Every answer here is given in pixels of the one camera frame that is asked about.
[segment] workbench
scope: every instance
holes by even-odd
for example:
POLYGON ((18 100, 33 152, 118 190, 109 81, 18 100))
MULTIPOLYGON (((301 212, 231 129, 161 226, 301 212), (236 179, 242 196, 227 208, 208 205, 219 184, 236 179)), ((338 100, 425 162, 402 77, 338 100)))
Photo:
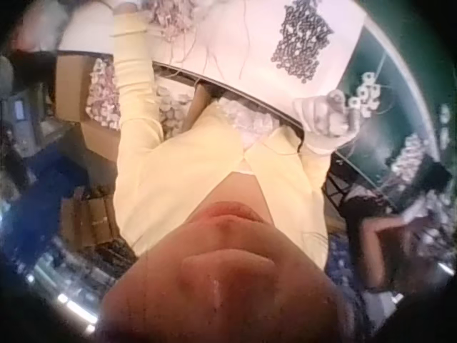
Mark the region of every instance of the workbench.
MULTIPOLYGON (((384 192, 382 186, 392 174, 391 160, 401 150, 405 138, 417 133, 427 143, 427 154, 455 173, 452 64, 447 65, 446 53, 433 43, 420 19, 405 23, 403 19, 411 14, 405 6, 389 4, 390 8, 385 9, 370 0, 362 3, 362 9, 352 1, 323 0, 319 11, 335 35, 341 35, 337 38, 344 41, 344 46, 338 47, 340 54, 332 56, 326 56, 324 49, 320 58, 324 63, 332 60, 333 63, 327 62, 331 67, 318 68, 313 80, 302 84, 270 61, 271 52, 281 39, 278 28, 283 14, 278 13, 283 13, 284 5, 290 3, 288 0, 229 1, 212 11, 197 30, 173 43, 150 30, 154 63, 222 85, 295 125, 298 121, 292 109, 294 99, 323 95, 335 88, 354 94, 363 73, 377 72, 377 82, 384 86, 378 110, 381 114, 363 122, 357 140, 340 149, 340 157, 373 187, 384 192), (338 11, 334 8, 336 3, 340 4, 338 11), (346 17, 341 20, 335 13, 346 17), (420 32, 421 37, 413 32, 420 32), (419 49, 420 38, 430 43, 431 48, 419 49), (435 66, 433 72, 428 69, 431 65, 435 66), (442 104, 449 106, 452 115, 448 125, 451 143, 446 149, 440 149, 439 144, 442 125, 438 108, 442 104)), ((112 54, 112 24, 112 14, 106 6, 85 5, 74 13, 59 51, 112 54)), ((398 203, 401 192, 385 195, 394 206, 402 207, 398 203)))

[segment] sleeve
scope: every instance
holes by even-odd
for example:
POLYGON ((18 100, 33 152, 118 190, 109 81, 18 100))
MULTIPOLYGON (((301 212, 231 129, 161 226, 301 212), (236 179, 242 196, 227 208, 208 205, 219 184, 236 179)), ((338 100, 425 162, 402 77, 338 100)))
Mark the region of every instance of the sleeve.
POLYGON ((154 70, 140 14, 114 17, 114 68, 121 109, 116 192, 134 189, 145 155, 164 140, 154 70))
POLYGON ((330 168, 331 155, 316 154, 303 145, 300 150, 300 158, 311 187, 313 190, 320 190, 330 168))

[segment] yellow shirt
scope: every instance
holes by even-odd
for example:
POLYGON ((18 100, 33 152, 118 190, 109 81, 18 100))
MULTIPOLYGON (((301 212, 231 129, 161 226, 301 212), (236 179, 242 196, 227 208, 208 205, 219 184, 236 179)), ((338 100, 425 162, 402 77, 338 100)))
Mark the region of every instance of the yellow shirt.
POLYGON ((305 148, 283 126, 244 151, 240 134, 210 105, 193 128, 164 141, 146 23, 115 17, 114 66, 121 105, 121 142, 114 209, 121 235, 137 255, 181 225, 245 159, 274 225, 323 269, 327 232, 321 187, 330 156, 305 148))

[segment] white paper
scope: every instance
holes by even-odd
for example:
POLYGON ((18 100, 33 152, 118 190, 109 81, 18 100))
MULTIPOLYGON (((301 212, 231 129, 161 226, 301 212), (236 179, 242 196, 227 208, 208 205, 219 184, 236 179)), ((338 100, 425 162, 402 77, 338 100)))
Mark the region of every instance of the white paper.
MULTIPOLYGON (((320 64, 313 79, 302 84, 299 78, 288 75, 285 69, 277 69, 276 62, 271 61, 282 39, 284 7, 291 3, 228 0, 212 8, 192 32, 177 37, 173 43, 164 41, 151 28, 151 55, 154 61, 221 82, 297 119, 292 108, 294 99, 324 95, 338 86, 361 33, 365 13, 351 0, 318 3, 318 14, 334 33, 329 36, 330 44, 318 55, 320 64)), ((102 9, 93 7, 75 14, 60 50, 112 53, 111 28, 100 24, 110 20, 102 19, 101 12, 102 9), (89 23, 93 23, 93 29, 88 29, 89 23), (103 31, 103 26, 106 33, 102 37, 96 30, 103 31)))

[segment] light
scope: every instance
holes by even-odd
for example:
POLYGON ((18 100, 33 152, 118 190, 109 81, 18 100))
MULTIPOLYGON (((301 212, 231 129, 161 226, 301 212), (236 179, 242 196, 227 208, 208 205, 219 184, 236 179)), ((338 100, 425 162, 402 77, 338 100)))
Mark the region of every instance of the light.
POLYGON ((65 304, 69 298, 65 294, 59 294, 57 300, 59 300, 62 304, 65 304))
POLYGON ((83 309, 81 306, 79 306, 76 302, 73 302, 70 300, 69 302, 66 303, 66 306, 71 311, 73 311, 74 313, 76 313, 77 315, 79 315, 81 318, 85 319, 89 323, 91 323, 91 324, 97 323, 97 317, 95 317, 93 314, 87 312, 85 309, 83 309))
POLYGON ((400 293, 398 293, 396 296, 392 297, 392 301, 394 304, 398 304, 400 300, 402 300, 404 296, 400 293))
POLYGON ((86 330, 84 330, 84 334, 85 334, 86 336, 89 336, 89 335, 91 335, 92 333, 94 333, 94 331, 95 331, 95 326, 92 325, 92 324, 89 324, 89 325, 87 326, 86 330))
POLYGON ((444 272, 446 272, 447 274, 451 275, 452 277, 453 277, 454 274, 456 273, 456 272, 453 271, 451 268, 449 268, 448 266, 446 266, 444 263, 439 262, 439 263, 438 263, 438 266, 440 266, 440 268, 442 268, 442 270, 443 270, 444 272))
POLYGON ((30 283, 30 284, 33 281, 35 281, 35 277, 32 274, 27 274, 26 279, 27 279, 27 282, 30 283))

